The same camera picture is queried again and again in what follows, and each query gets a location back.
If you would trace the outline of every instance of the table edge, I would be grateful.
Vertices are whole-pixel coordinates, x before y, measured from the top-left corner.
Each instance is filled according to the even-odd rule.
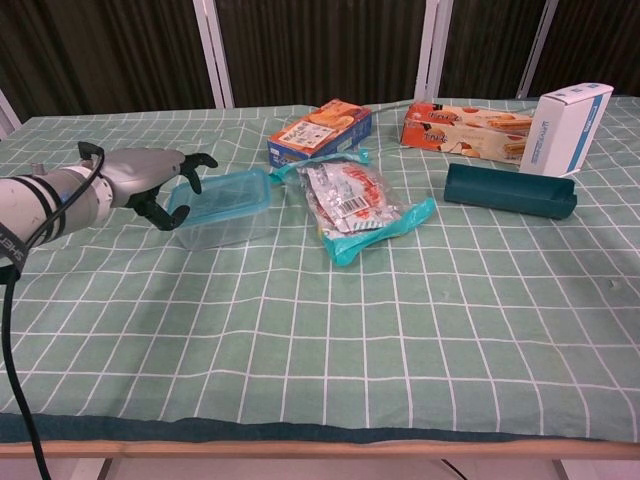
[[[372,444],[299,441],[118,442],[47,441],[47,457],[76,458],[377,458],[377,457],[526,457],[640,460],[640,443],[570,439],[509,442],[389,441]],[[31,444],[0,444],[0,458],[33,457]]]

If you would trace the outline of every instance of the brown curtain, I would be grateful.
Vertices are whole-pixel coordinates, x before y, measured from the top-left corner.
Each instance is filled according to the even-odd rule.
[[[413,97],[424,0],[217,0],[236,106]]]
[[[213,108],[192,0],[2,0],[18,117]]]
[[[640,2],[561,0],[531,83],[530,95],[601,82],[640,95]]]
[[[439,96],[514,98],[545,0],[455,0]]]

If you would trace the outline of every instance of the white box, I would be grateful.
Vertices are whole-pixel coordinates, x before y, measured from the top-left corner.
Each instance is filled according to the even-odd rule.
[[[520,171],[562,177],[580,170],[612,91],[581,83],[540,97]]]

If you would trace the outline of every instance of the clear plastic container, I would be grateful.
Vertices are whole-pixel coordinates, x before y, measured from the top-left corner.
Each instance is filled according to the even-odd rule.
[[[174,232],[188,250],[204,250],[269,233],[270,203],[269,177],[253,169],[204,178],[200,195],[182,183],[171,192],[167,209],[172,212],[180,205],[191,208]]]

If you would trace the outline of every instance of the table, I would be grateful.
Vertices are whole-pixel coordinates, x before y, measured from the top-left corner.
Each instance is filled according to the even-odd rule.
[[[612,98],[575,176],[579,205],[559,222],[446,204],[450,162],[509,167],[402,147],[407,106],[372,106],[362,146],[405,202],[432,196],[437,212],[349,267],[330,264],[305,207],[278,187],[277,228],[243,244],[187,252],[118,210],[34,251],[14,351],[43,438],[134,452],[143,439],[196,451],[247,439],[506,451],[559,437],[620,442],[637,457],[640,101]],[[0,174],[75,163],[79,140],[207,152],[220,167],[205,175],[268,169],[266,137],[309,110],[34,118],[0,144]],[[4,375],[0,412],[0,441],[24,441]]]

